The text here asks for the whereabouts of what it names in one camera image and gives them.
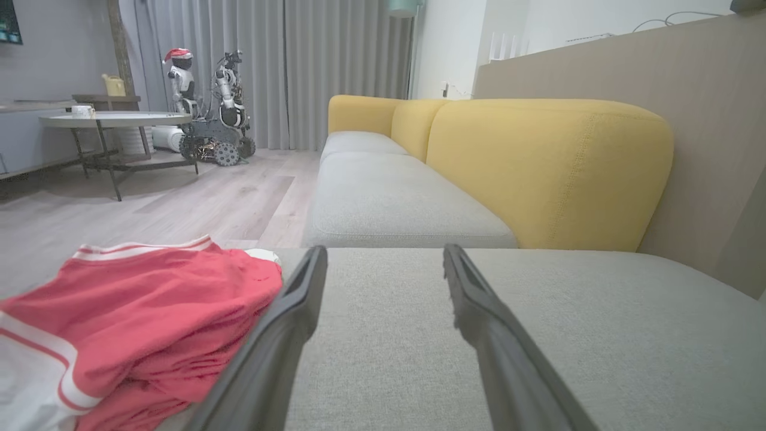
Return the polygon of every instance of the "mug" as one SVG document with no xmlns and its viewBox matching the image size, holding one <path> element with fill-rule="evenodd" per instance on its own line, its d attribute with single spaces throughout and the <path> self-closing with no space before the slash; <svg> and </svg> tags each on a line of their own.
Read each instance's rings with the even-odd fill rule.
<svg viewBox="0 0 766 431">
<path fill-rule="evenodd" d="M 90 105 L 72 106 L 72 118 L 93 119 L 95 117 L 96 117 L 96 110 Z"/>
</svg>

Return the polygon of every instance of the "curtain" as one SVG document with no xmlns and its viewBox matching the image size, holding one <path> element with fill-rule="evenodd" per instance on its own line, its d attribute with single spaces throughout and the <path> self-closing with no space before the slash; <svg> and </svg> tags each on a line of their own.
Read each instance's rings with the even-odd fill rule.
<svg viewBox="0 0 766 431">
<path fill-rule="evenodd" d="M 188 48 L 195 56 L 197 97 L 204 96 L 209 106 L 213 66 L 225 51 L 239 49 L 256 145 L 321 150 L 330 97 L 406 97 L 412 20 L 390 18 L 387 5 L 387 0 L 146 0 L 136 5 L 136 16 L 148 17 L 147 37 L 157 47 L 149 44 L 144 51 L 142 41 L 147 87 L 164 91 L 169 103 L 169 66 L 156 76 L 157 67 L 147 63 L 158 52 Z"/>
<path fill-rule="evenodd" d="M 286 0 L 290 148 L 321 150 L 336 94 L 406 98 L 411 19 L 387 0 Z"/>
</svg>

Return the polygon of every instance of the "robot wheel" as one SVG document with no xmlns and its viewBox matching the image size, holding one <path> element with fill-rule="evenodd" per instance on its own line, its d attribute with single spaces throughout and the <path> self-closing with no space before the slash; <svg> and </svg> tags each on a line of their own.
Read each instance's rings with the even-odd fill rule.
<svg viewBox="0 0 766 431">
<path fill-rule="evenodd" d="M 255 142 L 249 137 L 240 139 L 240 154 L 243 158 L 248 158 L 255 154 Z"/>
<path fill-rule="evenodd" d="M 240 154 L 234 144 L 219 142 L 215 146 L 215 162 L 220 166 L 234 166 L 239 163 Z"/>
<path fill-rule="evenodd" d="M 178 143 L 178 151 L 187 160 L 196 160 L 197 148 L 205 142 L 204 139 L 184 134 Z"/>
</svg>

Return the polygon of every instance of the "wall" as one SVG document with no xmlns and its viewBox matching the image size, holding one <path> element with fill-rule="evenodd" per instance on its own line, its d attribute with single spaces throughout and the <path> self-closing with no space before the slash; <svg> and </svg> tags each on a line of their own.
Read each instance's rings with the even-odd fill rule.
<svg viewBox="0 0 766 431">
<path fill-rule="evenodd" d="M 487 0 L 427 0 L 418 22 L 414 97 L 442 98 L 449 81 L 451 99 L 470 98 Z"/>
<path fill-rule="evenodd" d="M 501 36 L 506 34 L 506 52 L 511 50 L 512 38 L 516 36 L 516 53 L 522 44 L 526 28 L 530 0 L 486 0 L 484 26 L 479 43 L 478 66 L 489 63 L 489 50 L 492 47 L 492 34 L 496 38 L 496 55 L 499 54 Z"/>
<path fill-rule="evenodd" d="M 0 44 L 0 100 L 105 93 L 117 74 L 104 0 L 15 0 L 23 45 Z"/>
<path fill-rule="evenodd" d="M 766 288 L 766 11 L 480 67 L 476 98 L 616 100 L 673 129 L 673 169 L 640 252 L 759 298 Z"/>
<path fill-rule="evenodd" d="M 528 53 L 565 46 L 575 38 L 613 33 L 630 33 L 638 24 L 649 19 L 665 19 L 673 12 L 698 11 L 722 15 L 732 0 L 533 0 L 526 20 L 525 44 Z M 670 22 L 682 23 L 711 18 L 704 15 L 681 14 Z M 640 30 L 663 27 L 662 22 L 650 22 Z"/>
</svg>

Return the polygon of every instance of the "yellow sofa backrest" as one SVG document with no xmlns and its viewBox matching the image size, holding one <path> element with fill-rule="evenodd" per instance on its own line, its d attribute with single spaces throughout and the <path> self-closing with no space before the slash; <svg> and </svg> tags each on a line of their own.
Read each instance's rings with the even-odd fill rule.
<svg viewBox="0 0 766 431">
<path fill-rule="evenodd" d="M 401 99 L 339 94 L 327 106 L 327 133 L 359 130 L 391 137 L 391 122 Z"/>
<path fill-rule="evenodd" d="M 431 124 L 439 109 L 449 100 L 403 100 L 394 109 L 391 139 L 421 162 L 426 161 Z"/>
<path fill-rule="evenodd" d="M 670 172 L 661 117 L 603 100 L 460 100 L 426 163 L 500 217 L 520 248 L 638 248 Z"/>
</svg>

